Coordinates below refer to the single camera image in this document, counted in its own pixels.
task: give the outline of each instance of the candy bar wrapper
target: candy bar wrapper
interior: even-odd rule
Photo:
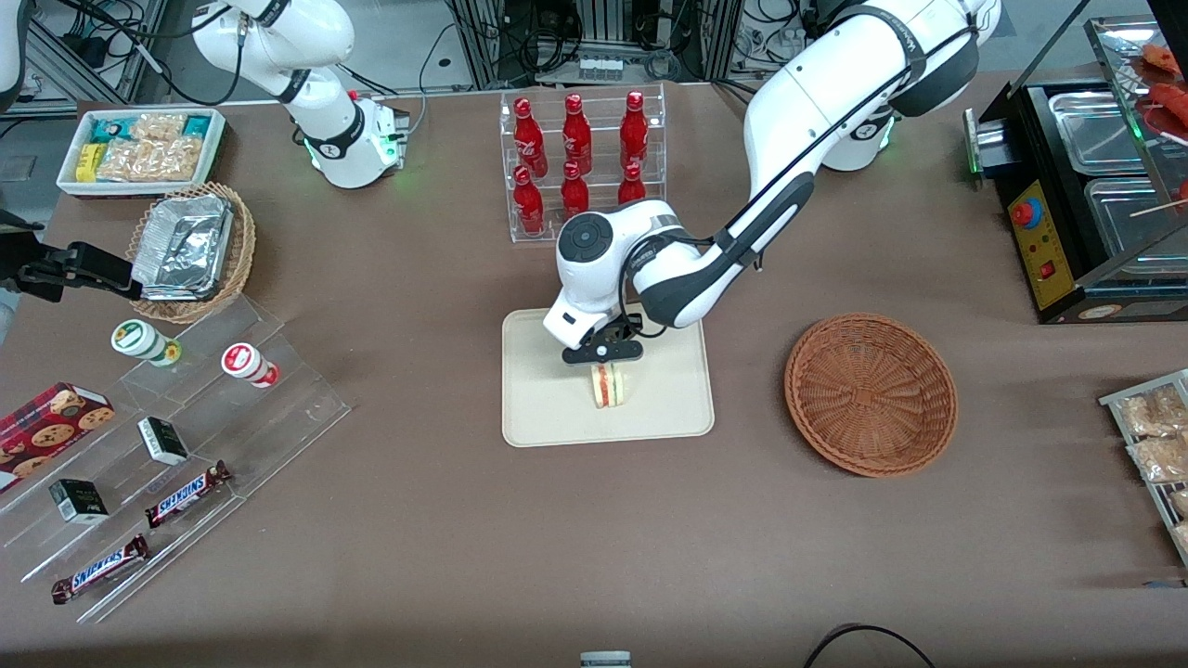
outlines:
[[[145,516],[148,518],[148,528],[156,529],[160,527],[166,519],[190,508],[198,499],[213,492],[225,480],[230,480],[230,478],[232,475],[227,471],[227,465],[220,459],[217,464],[203,471],[202,475],[190,480],[181,490],[145,510]]]
[[[148,543],[145,542],[143,535],[137,534],[128,544],[91,563],[87,569],[75,573],[72,578],[53,582],[53,590],[50,592],[53,598],[53,605],[62,605],[70,601],[87,587],[112,576],[129,563],[147,560],[148,556]]]

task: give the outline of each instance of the skewer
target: skewer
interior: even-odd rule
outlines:
[[[1130,214],[1130,218],[1138,218],[1140,215],[1154,214],[1155,212],[1162,212],[1163,209],[1170,209],[1171,207],[1182,207],[1184,204],[1188,204],[1188,200],[1180,200],[1178,202],[1171,202],[1170,204],[1159,204],[1158,207],[1151,207],[1149,209],[1135,212]]]

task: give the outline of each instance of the coca-cola bottle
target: coca-cola bottle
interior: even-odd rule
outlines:
[[[627,93],[627,113],[619,126],[619,146],[623,169],[632,162],[644,164],[647,160],[647,118],[644,116],[644,94],[638,90]]]
[[[541,191],[532,183],[532,175],[526,166],[516,165],[512,177],[516,179],[512,198],[516,200],[516,215],[520,219],[520,226],[529,237],[539,237],[544,233],[544,201],[541,200]]]
[[[582,179],[582,170],[576,160],[565,163],[565,182],[561,184],[561,201],[565,204],[567,220],[590,208],[590,190]]]
[[[594,169],[594,146],[590,138],[590,121],[582,112],[582,96],[565,95],[565,125],[561,128],[565,141],[565,159],[577,163],[582,174]]]
[[[619,184],[619,203],[626,204],[647,196],[647,189],[639,181],[639,163],[631,163],[623,170],[623,183]]]
[[[532,170],[532,176],[544,178],[549,174],[549,159],[544,157],[544,133],[541,124],[532,118],[532,103],[518,97],[512,105],[516,109],[516,152],[520,164]]]

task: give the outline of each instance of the red cookie box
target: red cookie box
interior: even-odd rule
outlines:
[[[114,415],[107,397],[57,383],[0,418],[0,493]]]

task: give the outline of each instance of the small black box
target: small black box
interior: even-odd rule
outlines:
[[[107,517],[103,499],[94,483],[63,478],[50,485],[50,496],[58,506],[58,512],[67,522],[75,524],[99,524]]]
[[[185,464],[189,453],[172,424],[150,416],[138,422],[137,427],[140,428],[140,439],[148,448],[148,456],[170,466]]]

